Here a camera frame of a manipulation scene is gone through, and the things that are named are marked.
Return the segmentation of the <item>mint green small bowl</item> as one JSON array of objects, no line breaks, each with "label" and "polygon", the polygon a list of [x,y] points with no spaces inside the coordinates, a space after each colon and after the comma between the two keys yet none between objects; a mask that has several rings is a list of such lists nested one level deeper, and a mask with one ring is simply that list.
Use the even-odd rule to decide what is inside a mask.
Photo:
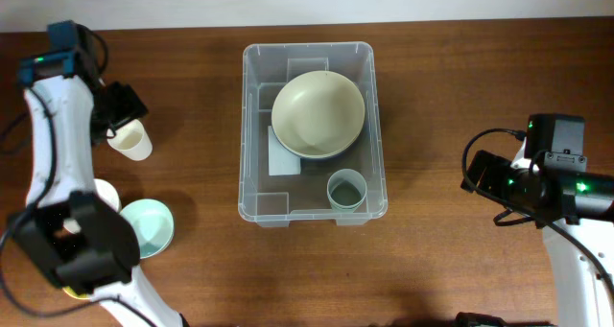
[{"label": "mint green small bowl", "polygon": [[161,253],[174,238],[173,214],[159,200],[136,200],[125,206],[120,215],[130,224],[136,235],[141,259]]}]

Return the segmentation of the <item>cream bowl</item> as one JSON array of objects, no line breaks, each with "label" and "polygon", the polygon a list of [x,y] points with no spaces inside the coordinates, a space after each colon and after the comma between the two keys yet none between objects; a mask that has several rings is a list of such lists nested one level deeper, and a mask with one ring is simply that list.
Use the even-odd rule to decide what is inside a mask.
[{"label": "cream bowl", "polygon": [[366,103],[353,81],[332,71],[312,71],[295,77],[277,94],[272,129],[282,139],[354,138],[362,132],[365,117]]}]

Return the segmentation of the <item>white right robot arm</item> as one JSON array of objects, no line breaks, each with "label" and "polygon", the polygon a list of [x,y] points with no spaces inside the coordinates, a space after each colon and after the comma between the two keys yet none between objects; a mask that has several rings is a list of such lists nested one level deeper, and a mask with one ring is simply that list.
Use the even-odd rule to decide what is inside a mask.
[{"label": "white right robot arm", "polygon": [[518,213],[542,230],[560,326],[613,324],[613,178],[535,169],[486,151],[461,157],[462,188]]}]

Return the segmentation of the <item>yellow small bowl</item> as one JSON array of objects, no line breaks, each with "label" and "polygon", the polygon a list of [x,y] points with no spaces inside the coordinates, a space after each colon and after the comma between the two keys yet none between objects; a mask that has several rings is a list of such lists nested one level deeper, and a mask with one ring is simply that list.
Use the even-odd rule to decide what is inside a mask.
[{"label": "yellow small bowl", "polygon": [[64,287],[62,289],[68,296],[78,299],[78,300],[89,300],[89,295],[87,293],[76,293],[70,287]]}]

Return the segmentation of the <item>dark blue bowl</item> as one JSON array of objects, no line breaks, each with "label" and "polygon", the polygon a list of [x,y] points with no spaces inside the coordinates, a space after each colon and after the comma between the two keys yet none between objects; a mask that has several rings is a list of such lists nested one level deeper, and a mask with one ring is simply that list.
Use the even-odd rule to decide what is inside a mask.
[{"label": "dark blue bowl", "polygon": [[357,144],[359,138],[360,136],[354,138],[342,137],[340,139],[332,136],[321,136],[314,139],[304,139],[300,137],[282,139],[276,136],[276,140],[285,150],[301,158],[315,160],[338,156]]}]

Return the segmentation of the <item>cream cup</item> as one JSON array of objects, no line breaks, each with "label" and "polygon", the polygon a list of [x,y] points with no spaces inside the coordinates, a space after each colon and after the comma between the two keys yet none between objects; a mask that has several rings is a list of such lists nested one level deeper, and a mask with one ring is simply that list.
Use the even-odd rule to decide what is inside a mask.
[{"label": "cream cup", "polygon": [[107,140],[109,145],[130,160],[145,160],[153,151],[151,139],[138,119],[119,128],[115,134],[109,129],[107,134],[110,136]]}]

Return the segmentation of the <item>white small bowl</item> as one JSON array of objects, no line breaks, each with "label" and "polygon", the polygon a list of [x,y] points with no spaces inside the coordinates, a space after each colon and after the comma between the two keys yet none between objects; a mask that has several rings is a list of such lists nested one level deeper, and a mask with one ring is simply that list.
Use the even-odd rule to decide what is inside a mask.
[{"label": "white small bowl", "polygon": [[[95,178],[95,188],[97,195],[115,212],[120,212],[122,209],[121,200],[117,190],[108,181]],[[71,234],[76,234],[81,231],[80,225],[73,219],[65,220],[63,228]]]}]

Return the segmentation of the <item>mint green cup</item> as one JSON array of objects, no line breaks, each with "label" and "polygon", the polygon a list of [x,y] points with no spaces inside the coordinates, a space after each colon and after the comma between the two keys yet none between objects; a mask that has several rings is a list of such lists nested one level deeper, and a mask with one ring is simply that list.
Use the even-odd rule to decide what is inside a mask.
[{"label": "mint green cup", "polygon": [[331,209],[336,213],[354,213],[363,207],[362,203],[356,203],[352,205],[340,205],[337,203],[331,204]]}]

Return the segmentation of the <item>grey translucent cup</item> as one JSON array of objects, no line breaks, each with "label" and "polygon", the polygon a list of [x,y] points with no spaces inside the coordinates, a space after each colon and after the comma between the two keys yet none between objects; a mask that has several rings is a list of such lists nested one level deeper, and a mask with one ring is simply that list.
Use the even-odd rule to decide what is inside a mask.
[{"label": "grey translucent cup", "polygon": [[357,171],[341,169],[333,173],[326,186],[330,205],[352,205],[363,203],[366,199],[367,185],[365,178]]}]

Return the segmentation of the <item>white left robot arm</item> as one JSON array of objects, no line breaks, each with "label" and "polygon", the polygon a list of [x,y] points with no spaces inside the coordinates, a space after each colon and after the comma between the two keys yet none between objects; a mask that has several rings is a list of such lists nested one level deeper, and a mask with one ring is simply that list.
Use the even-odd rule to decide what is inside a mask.
[{"label": "white left robot arm", "polygon": [[26,58],[19,82],[33,131],[33,175],[13,238],[56,288],[88,296],[124,326],[184,326],[141,269],[129,223],[95,191],[91,117],[102,91],[97,62],[80,49]]}]

